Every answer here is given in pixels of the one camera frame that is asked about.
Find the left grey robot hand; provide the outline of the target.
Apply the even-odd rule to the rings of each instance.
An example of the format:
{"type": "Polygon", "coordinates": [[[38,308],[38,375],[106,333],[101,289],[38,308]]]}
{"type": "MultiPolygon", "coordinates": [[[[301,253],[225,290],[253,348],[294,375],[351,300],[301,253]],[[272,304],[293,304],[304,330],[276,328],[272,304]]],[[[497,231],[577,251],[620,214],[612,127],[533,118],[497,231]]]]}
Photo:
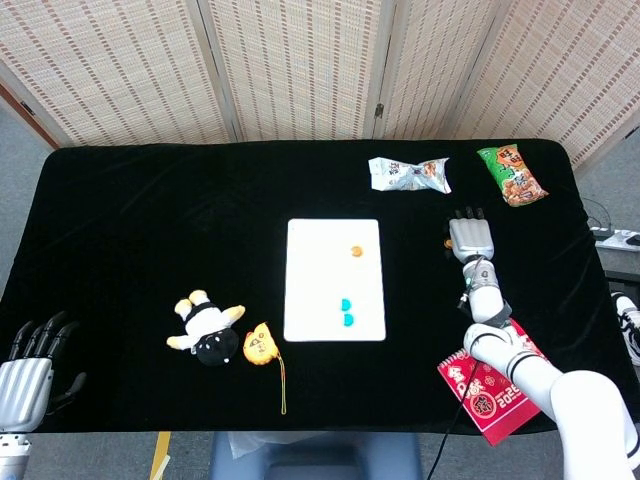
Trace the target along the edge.
{"type": "Polygon", "coordinates": [[[17,331],[6,361],[1,363],[1,431],[35,431],[47,415],[73,402],[84,387],[87,374],[80,372],[70,387],[54,396],[55,362],[77,321],[67,323],[60,311],[40,325],[33,321],[17,331]]]}

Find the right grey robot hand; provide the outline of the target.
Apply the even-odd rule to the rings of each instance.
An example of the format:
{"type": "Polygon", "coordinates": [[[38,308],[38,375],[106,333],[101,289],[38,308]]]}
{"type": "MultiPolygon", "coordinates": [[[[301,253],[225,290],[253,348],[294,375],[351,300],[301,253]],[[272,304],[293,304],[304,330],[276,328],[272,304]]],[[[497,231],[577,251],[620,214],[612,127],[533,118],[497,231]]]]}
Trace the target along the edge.
{"type": "Polygon", "coordinates": [[[481,208],[455,209],[447,220],[453,256],[462,264],[484,258],[492,260],[495,254],[490,226],[481,208]]]}

